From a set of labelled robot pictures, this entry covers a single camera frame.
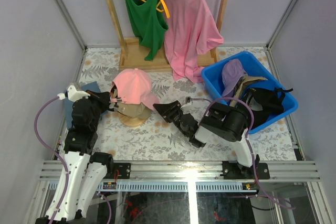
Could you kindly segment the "beige sport cap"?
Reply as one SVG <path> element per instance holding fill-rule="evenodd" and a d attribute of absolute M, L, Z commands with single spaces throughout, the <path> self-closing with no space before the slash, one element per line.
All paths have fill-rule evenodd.
<path fill-rule="evenodd" d="M 234 86 L 233 97 L 239 99 L 249 85 L 266 80 L 267 78 L 265 77 L 253 77 L 245 74 Z"/>

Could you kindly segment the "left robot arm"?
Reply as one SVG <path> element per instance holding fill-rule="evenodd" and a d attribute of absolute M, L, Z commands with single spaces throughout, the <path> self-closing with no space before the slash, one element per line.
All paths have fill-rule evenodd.
<path fill-rule="evenodd" d="M 109 110 L 109 92 L 70 87 L 53 100 L 65 98 L 73 102 L 72 127 L 65 139 L 64 155 L 51 150 L 61 161 L 61 175 L 45 216 L 37 218 L 36 223 L 84 223 L 98 185 L 115 172 L 111 154 L 93 151 L 99 120 Z"/>

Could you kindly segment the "beige corduroy cap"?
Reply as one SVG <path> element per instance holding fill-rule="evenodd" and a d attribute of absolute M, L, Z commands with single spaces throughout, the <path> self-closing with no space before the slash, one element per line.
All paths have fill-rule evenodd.
<path fill-rule="evenodd" d="M 143 103 L 126 104 L 121 102 L 112 102 L 111 104 L 113 105 L 115 111 L 131 118 L 148 119 L 152 114 L 152 110 Z"/>

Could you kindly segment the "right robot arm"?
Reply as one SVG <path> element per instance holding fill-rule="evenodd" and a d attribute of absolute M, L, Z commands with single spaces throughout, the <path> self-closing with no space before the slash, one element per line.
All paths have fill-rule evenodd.
<path fill-rule="evenodd" d="M 223 161 L 222 176 L 225 179 L 252 179 L 258 173 L 259 157 L 254 154 L 248 134 L 254 124 L 251 108 L 243 101 L 229 106 L 217 99 L 210 103 L 200 122 L 191 114 L 184 114 L 178 101 L 167 104 L 154 104 L 153 107 L 167 123 L 173 123 L 179 131 L 197 147 L 204 147 L 212 135 L 230 142 L 237 161 Z"/>

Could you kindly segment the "pink cap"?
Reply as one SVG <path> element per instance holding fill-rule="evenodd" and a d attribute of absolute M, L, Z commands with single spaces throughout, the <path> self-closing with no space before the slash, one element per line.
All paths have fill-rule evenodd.
<path fill-rule="evenodd" d="M 114 103 L 140 104 L 143 103 L 152 111 L 154 104 L 159 104 L 158 97 L 152 93 L 150 76 L 140 69 L 125 69 L 112 81 L 112 87 L 117 89 L 117 96 L 110 98 Z"/>

